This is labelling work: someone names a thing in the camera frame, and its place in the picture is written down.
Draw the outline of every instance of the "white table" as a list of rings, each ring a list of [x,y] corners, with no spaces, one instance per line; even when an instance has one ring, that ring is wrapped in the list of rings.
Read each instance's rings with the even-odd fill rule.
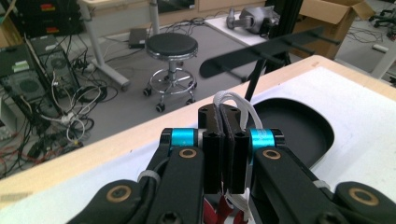
[[[126,91],[128,86],[131,84],[131,81],[105,63],[102,51],[100,50],[100,46],[99,46],[99,43],[97,40],[97,34],[95,32],[95,29],[92,26],[92,17],[91,17],[90,11],[89,11],[89,8],[112,7],[112,6],[116,6],[117,4],[125,3],[125,1],[122,1],[122,0],[79,0],[78,3],[80,6],[81,16],[82,16],[82,19],[84,20],[84,24],[87,29],[87,33],[90,37],[93,52],[95,55],[95,59],[92,60],[92,63],[99,70],[101,70],[103,73],[105,73],[110,78],[115,80],[121,86],[121,89],[123,91]],[[158,19],[157,1],[151,0],[149,7],[147,7],[146,10],[147,11],[143,11],[144,14],[142,14],[141,17],[144,17],[143,21],[145,20],[146,17],[148,17],[148,16],[150,17],[150,20],[153,23],[153,33],[156,35],[159,33],[159,19]],[[114,21],[114,22],[117,22],[118,24],[125,23],[124,21]],[[99,23],[99,25],[106,25],[106,23],[104,21],[102,21],[102,22],[99,21],[97,23]],[[114,28],[120,29],[121,26],[113,25],[112,29],[114,29]]]
[[[240,14],[235,14],[236,20],[239,19],[239,15]],[[245,46],[252,46],[266,41],[265,38],[260,37],[259,35],[254,35],[241,27],[235,27],[233,30],[229,29],[227,27],[226,20],[227,17],[218,17],[211,20],[205,20],[205,24]]]

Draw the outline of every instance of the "chrome stool base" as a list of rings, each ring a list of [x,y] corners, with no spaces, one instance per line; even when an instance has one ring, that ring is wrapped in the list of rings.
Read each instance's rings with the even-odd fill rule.
[[[168,95],[189,93],[191,98],[186,105],[194,103],[192,91],[197,87],[197,81],[192,73],[177,67],[177,63],[195,57],[198,51],[196,40],[186,35],[166,33],[149,38],[146,48],[152,58],[169,62],[169,68],[155,72],[143,90],[146,96],[150,96],[152,91],[161,95],[160,102],[156,105],[157,111],[165,110],[164,98]]]

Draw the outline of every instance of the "table surface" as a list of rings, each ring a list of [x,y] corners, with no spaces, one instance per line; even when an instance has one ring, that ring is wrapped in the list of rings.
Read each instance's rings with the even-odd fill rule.
[[[392,103],[396,101],[396,89],[320,56],[312,56],[261,77],[254,97],[317,68],[325,68],[334,72],[335,76],[345,77],[359,87],[376,92],[377,95]],[[248,84],[245,83],[231,88],[230,91],[244,95],[247,87]],[[98,169],[105,163],[131,155],[135,149],[158,141],[164,128],[193,127],[197,122],[198,108],[211,104],[212,100],[212,97],[205,98],[0,181],[0,208],[15,204],[28,196],[53,189],[68,180]]]
[[[149,0],[80,0],[89,7],[116,7],[137,2],[148,2]]]
[[[236,20],[239,20],[239,15],[240,14],[235,14]],[[235,27],[231,30],[227,27],[226,20],[227,17],[218,17],[215,19],[205,20],[205,24],[245,46],[260,44],[267,40],[264,37],[250,33],[242,27]]]

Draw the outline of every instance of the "electronic equipment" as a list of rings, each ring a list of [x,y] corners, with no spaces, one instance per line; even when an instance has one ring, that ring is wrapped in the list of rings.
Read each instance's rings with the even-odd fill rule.
[[[17,133],[17,117],[8,107],[3,98],[0,100],[0,141],[6,140]]]
[[[52,82],[57,83],[52,87],[56,96],[64,98],[67,95],[73,95],[79,87],[78,80],[56,38],[53,35],[44,35],[30,39],[30,43],[34,54],[47,72],[48,83],[51,85]]]
[[[0,49],[0,84],[34,126],[44,131],[49,123],[40,114],[58,117],[59,109],[49,95],[50,84],[37,69],[31,51],[25,45]]]
[[[172,12],[195,8],[194,0],[158,0],[158,12]]]
[[[75,35],[83,30],[77,0],[17,1],[14,15],[20,33],[28,38]]]
[[[77,13],[79,11],[76,0],[17,1],[15,7],[20,17]]]
[[[148,32],[145,28],[132,29],[129,33],[128,46],[130,49],[143,49],[147,38]]]
[[[236,20],[233,8],[230,8],[226,23],[232,30],[242,27],[254,35],[269,36],[273,27],[278,25],[279,16],[273,11],[273,7],[245,7],[239,20]]]
[[[79,13],[54,14],[47,16],[18,17],[22,32],[27,38],[42,35],[76,35],[83,28]]]

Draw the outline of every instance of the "black cable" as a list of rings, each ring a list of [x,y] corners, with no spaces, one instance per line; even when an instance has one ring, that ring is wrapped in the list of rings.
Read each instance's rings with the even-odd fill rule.
[[[175,33],[176,31],[183,31],[184,35],[192,35],[193,29],[197,26],[202,25],[205,25],[205,18],[197,17],[191,20],[175,22],[169,26],[163,27],[162,29],[166,29],[165,33]]]
[[[121,55],[121,56],[117,56],[117,57],[108,59],[107,61],[105,61],[105,63],[109,63],[109,62],[114,61],[114,60],[119,60],[119,59],[123,59],[123,58],[129,57],[129,56],[134,55],[134,54],[136,54],[136,53],[138,53],[138,52],[140,52],[140,51],[142,51],[142,50],[143,50],[143,49],[139,49],[139,50],[134,51],[134,52],[132,52],[132,53],[128,53],[128,54],[125,54],[125,55]]]
[[[161,174],[168,161],[169,161],[168,158],[164,159],[155,166],[153,171],[157,174]],[[149,209],[155,198],[155,191],[157,189],[156,180],[153,179],[152,177],[147,177],[147,176],[142,177],[142,179],[143,178],[148,178],[148,182],[146,186],[143,186],[142,200],[139,205],[139,208],[137,209],[133,217],[127,222],[128,224],[146,223],[146,218],[147,215],[149,214]]]
[[[383,41],[382,32],[375,32],[366,29],[351,27],[346,34],[346,37],[359,41],[361,43],[374,43],[374,42],[382,42]]]

